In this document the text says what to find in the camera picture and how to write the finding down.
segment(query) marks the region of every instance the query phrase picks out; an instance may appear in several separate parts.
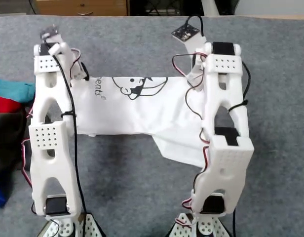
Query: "wire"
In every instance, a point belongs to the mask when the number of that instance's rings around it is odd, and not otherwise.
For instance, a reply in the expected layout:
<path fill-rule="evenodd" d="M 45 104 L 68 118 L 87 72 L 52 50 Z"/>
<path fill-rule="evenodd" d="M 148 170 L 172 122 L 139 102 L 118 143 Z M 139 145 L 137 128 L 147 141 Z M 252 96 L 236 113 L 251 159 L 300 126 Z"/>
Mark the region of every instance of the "wire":
<path fill-rule="evenodd" d="M 32 211 L 33 214 L 37 215 L 37 213 L 34 211 L 34 204 L 35 204 L 35 202 L 33 201 L 33 204 L 32 204 L 32 207 L 31 207 L 31 211 Z M 54 235 L 50 236 L 50 237 L 55 237 L 59 233 L 60 225 L 56 221 L 54 221 L 52 219 L 50 219 L 50 221 L 58 226 L 57 232 Z"/>
<path fill-rule="evenodd" d="M 246 72 L 247 72 L 247 84 L 246 84 L 246 87 L 244 89 L 244 92 L 243 92 L 243 102 L 240 103 L 240 104 L 237 104 L 237 105 L 234 105 L 232 106 L 231 108 L 228 109 L 228 112 L 230 113 L 233 109 L 237 108 L 237 107 L 240 107 L 242 105 L 247 105 L 248 104 L 248 100 L 245 99 L 245 96 L 247 94 L 247 92 L 249 91 L 250 89 L 250 85 L 251 85 L 251 72 L 249 70 L 249 68 L 247 67 L 247 65 L 242 61 L 242 65 L 243 67 L 245 68 Z"/>
<path fill-rule="evenodd" d="M 27 142 L 27 141 L 30 141 L 30 139 L 24 139 L 22 141 L 22 144 L 21 144 L 22 145 L 22 147 L 21 147 L 21 151 L 22 151 L 22 169 L 21 169 L 21 171 L 22 171 L 22 174 L 23 174 L 24 178 L 26 179 L 27 183 L 29 184 L 29 186 L 31 188 L 33 188 L 32 182 L 31 182 L 28 174 L 25 172 L 26 151 L 25 151 L 25 144 L 24 143 Z"/>
<path fill-rule="evenodd" d="M 34 14 L 36 15 L 37 13 L 35 12 L 35 9 L 33 7 L 33 4 L 32 4 L 32 1 L 31 0 L 28 0 L 29 4 L 30 4 L 30 7 L 31 9 L 33 10 Z"/>
<path fill-rule="evenodd" d="M 32 204 L 32 207 L 31 207 L 31 211 L 32 211 L 33 214 L 37 215 L 37 213 L 34 211 L 34 204 L 35 204 L 35 202 L 33 201 L 33 204 Z"/>
<path fill-rule="evenodd" d="M 201 24 L 201 36 L 204 36 L 205 34 L 204 34 L 204 31 L 203 31 L 203 21 L 202 21 L 201 16 L 199 16 L 199 15 L 192 15 L 192 16 L 189 16 L 189 17 L 187 18 L 186 22 L 185 22 L 185 28 L 187 27 L 189 20 L 190 20 L 193 16 L 196 16 L 196 17 L 199 18 L 200 24 Z"/>
<path fill-rule="evenodd" d="M 72 70 L 74 64 L 81 58 L 81 51 L 80 51 L 79 49 L 77 49 L 77 48 L 71 48 L 71 50 L 72 50 L 72 51 L 75 51 L 75 52 L 78 52 L 78 56 L 77 56 L 76 59 L 73 61 L 72 66 L 70 67 L 70 78 L 73 79 L 73 78 L 72 78 L 72 75 L 71 75 L 71 70 Z"/>
<path fill-rule="evenodd" d="M 235 229 L 235 210 L 233 211 L 233 218 L 232 218 L 232 230 L 233 230 L 233 237 L 236 237 L 236 229 Z"/>
<path fill-rule="evenodd" d="M 195 183 L 196 183 L 197 177 L 198 177 L 200 174 L 202 174 L 203 172 L 205 172 L 205 171 L 207 170 L 207 168 L 208 168 L 208 156 L 207 156 L 207 153 L 206 153 L 206 150 L 207 150 L 207 149 L 208 149 L 208 147 L 204 147 L 204 148 L 202 149 L 203 155 L 204 155 L 204 158 L 205 158 L 205 167 L 204 167 L 203 171 L 201 171 L 201 172 L 199 172 L 198 174 L 196 174 L 196 176 L 195 176 L 195 178 L 194 178 L 194 180 L 193 180 L 193 192 L 194 192 L 194 193 L 195 193 Z"/>
<path fill-rule="evenodd" d="M 193 226 L 194 224 L 197 223 L 197 218 L 194 218 L 194 220 L 191 224 L 184 223 L 180 219 L 175 218 L 175 223 L 180 225 L 180 226 L 187 227 L 187 228 L 191 229 L 191 226 Z"/>
<path fill-rule="evenodd" d="M 191 210 L 191 206 L 190 205 L 189 206 L 185 205 L 186 203 L 190 203 L 190 201 L 191 201 L 191 197 L 189 199 L 187 199 L 187 200 L 182 201 L 183 208 Z"/>
<path fill-rule="evenodd" d="M 247 72 L 247 76 L 248 76 L 246 88 L 243 92 L 243 99 L 245 99 L 245 96 L 246 96 L 247 92 L 249 91 L 250 85 L 251 85 L 251 72 L 250 72 L 249 68 L 247 67 L 247 65 L 243 61 L 242 61 L 242 65 L 245 68 L 245 70 Z"/>
<path fill-rule="evenodd" d="M 46 41 L 44 41 L 44 43 L 50 49 L 49 44 Z M 53 57 L 54 61 L 57 63 L 59 69 L 60 69 L 60 72 L 62 74 L 65 86 L 67 88 L 67 91 L 68 91 L 68 94 L 69 94 L 69 97 L 70 97 L 71 105 L 72 105 L 72 113 L 70 115 L 73 116 L 73 124 L 74 124 L 74 160 L 75 160 L 76 180 L 77 180 L 78 190 L 79 190 L 79 193 L 80 193 L 80 196 L 81 196 L 83 210 L 84 210 L 85 213 L 87 213 L 87 211 L 86 211 L 86 205 L 85 205 L 85 199 L 84 199 L 84 195 L 83 195 L 83 190 L 82 190 L 82 187 L 81 187 L 81 184 L 80 184 L 79 173 L 78 173 L 78 163 L 77 163 L 77 126 L 76 126 L 76 112 L 75 112 L 74 99 L 73 99 L 73 96 L 72 96 L 72 93 L 71 93 L 68 81 L 66 79 L 65 73 L 63 71 L 63 68 L 62 68 L 62 66 L 61 66 L 58 58 L 55 55 L 53 55 L 52 57 Z M 85 227 L 86 227 L 86 215 L 84 217 L 84 222 L 83 222 L 83 237 L 85 237 Z"/>
<path fill-rule="evenodd" d="M 50 236 L 50 237 L 55 237 L 55 236 L 58 235 L 58 233 L 59 233 L 60 225 L 59 225 L 56 221 L 54 221 L 54 220 L 51 220 L 51 219 L 50 219 L 50 221 L 52 221 L 54 224 L 56 224 L 56 225 L 58 226 L 57 232 L 56 232 L 54 235 Z"/>
<path fill-rule="evenodd" d="M 187 75 L 179 67 L 176 66 L 175 58 L 176 57 L 181 57 L 181 56 L 193 56 L 193 55 L 200 55 L 200 56 L 203 56 L 205 58 L 207 57 L 207 54 L 204 54 L 204 53 L 201 53 L 201 52 L 195 52 L 195 53 L 190 53 L 190 54 L 177 54 L 177 55 L 174 55 L 172 57 L 172 65 L 173 65 L 173 67 L 184 77 L 187 77 Z"/>
<path fill-rule="evenodd" d="M 196 85 L 196 86 L 193 86 L 193 87 L 189 88 L 189 89 L 187 90 L 186 94 L 185 94 L 185 103 L 186 103 L 187 107 L 188 107 L 194 114 L 196 114 L 196 115 L 200 118 L 200 120 L 202 120 L 202 116 L 200 115 L 200 113 L 196 112 L 195 110 L 193 110 L 193 109 L 190 107 L 190 105 L 188 104 L 188 101 L 187 101 L 187 96 L 188 96 L 188 93 L 189 93 L 192 89 L 195 89 L 196 87 L 198 87 L 198 86 L 200 86 L 200 85 L 202 84 L 204 74 L 205 74 L 205 70 L 203 69 L 203 70 L 202 70 L 202 78 L 201 78 L 200 83 L 199 83 L 198 85 Z M 203 128 L 201 128 L 201 131 L 200 131 L 200 133 L 199 133 L 199 138 L 200 138 L 200 140 L 201 140 L 202 142 L 204 142 L 205 144 L 209 144 L 209 143 L 210 143 L 209 141 L 206 141 L 205 139 L 203 139 L 203 138 L 201 137 L 202 132 L 203 132 Z"/>

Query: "white 3d-printed bracket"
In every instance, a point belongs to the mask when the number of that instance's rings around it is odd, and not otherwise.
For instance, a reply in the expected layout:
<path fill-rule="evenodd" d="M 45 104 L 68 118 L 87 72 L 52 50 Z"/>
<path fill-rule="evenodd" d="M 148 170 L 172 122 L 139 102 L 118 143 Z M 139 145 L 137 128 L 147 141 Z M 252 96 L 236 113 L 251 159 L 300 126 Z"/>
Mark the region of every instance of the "white 3d-printed bracket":
<path fill-rule="evenodd" d="M 234 44 L 235 56 L 212 54 L 211 43 L 205 44 L 208 55 L 204 63 L 205 106 L 203 110 L 204 135 L 210 140 L 214 135 L 215 116 L 220 106 L 229 110 L 232 106 L 243 102 L 242 91 L 242 60 L 241 48 Z M 220 88 L 219 83 L 225 82 L 226 89 Z M 234 127 L 241 137 L 249 137 L 247 109 L 239 106 L 230 111 Z"/>
<path fill-rule="evenodd" d="M 31 178 L 33 183 L 33 200 L 38 215 L 45 215 L 44 207 L 47 196 L 45 187 L 49 178 L 56 178 L 66 193 L 69 215 L 49 217 L 54 219 L 77 218 L 81 203 L 78 195 L 76 173 L 70 158 L 68 136 L 64 121 L 51 124 L 34 124 L 29 126 L 32 147 Z M 47 150 L 54 150 L 51 157 Z"/>
<path fill-rule="evenodd" d="M 246 168 L 254 147 L 250 138 L 237 137 L 238 146 L 228 146 L 225 136 L 213 136 L 209 145 L 209 165 L 198 175 L 191 193 L 194 213 L 202 211 L 205 200 L 223 190 L 225 213 L 234 211 L 245 184 Z"/>

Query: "white cloth bag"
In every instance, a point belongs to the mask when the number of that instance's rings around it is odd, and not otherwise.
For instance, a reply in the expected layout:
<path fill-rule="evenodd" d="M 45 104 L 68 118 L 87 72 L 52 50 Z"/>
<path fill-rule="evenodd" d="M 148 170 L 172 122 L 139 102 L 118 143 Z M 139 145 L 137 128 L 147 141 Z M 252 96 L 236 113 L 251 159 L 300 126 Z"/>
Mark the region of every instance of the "white cloth bag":
<path fill-rule="evenodd" d="M 78 134 L 149 134 L 164 157 L 203 167 L 201 121 L 185 103 L 185 78 L 91 77 L 71 83 Z M 203 100 L 203 91 L 188 93 L 199 113 Z"/>

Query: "drawer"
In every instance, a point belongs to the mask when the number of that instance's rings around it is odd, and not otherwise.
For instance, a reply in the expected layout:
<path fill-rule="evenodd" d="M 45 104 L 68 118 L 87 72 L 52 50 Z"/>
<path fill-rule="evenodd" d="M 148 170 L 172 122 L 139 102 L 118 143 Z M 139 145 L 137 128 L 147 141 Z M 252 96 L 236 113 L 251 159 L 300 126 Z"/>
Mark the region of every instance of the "drawer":
<path fill-rule="evenodd" d="M 126 16 L 127 0 L 37 0 L 42 15 Z"/>

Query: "mounting plate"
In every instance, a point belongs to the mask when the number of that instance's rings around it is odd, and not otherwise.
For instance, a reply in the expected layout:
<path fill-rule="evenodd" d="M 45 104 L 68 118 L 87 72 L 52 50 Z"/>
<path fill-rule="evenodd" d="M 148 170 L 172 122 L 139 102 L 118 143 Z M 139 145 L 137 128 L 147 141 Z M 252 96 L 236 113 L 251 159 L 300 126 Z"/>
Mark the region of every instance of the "mounting plate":
<path fill-rule="evenodd" d="M 185 213 L 181 213 L 178 219 L 186 224 L 191 224 L 193 221 L 192 215 Z M 230 237 L 217 217 L 203 215 L 190 227 L 175 223 L 166 237 Z"/>
<path fill-rule="evenodd" d="M 70 237 L 82 237 L 83 236 L 83 220 L 79 223 L 79 227 L 75 228 L 75 232 Z M 39 233 L 38 237 L 66 237 L 66 231 L 69 227 L 67 225 L 60 225 L 58 231 L 58 225 L 52 221 L 48 221 L 44 228 Z M 106 237 L 100 226 L 97 224 L 92 214 L 86 215 L 85 237 Z"/>

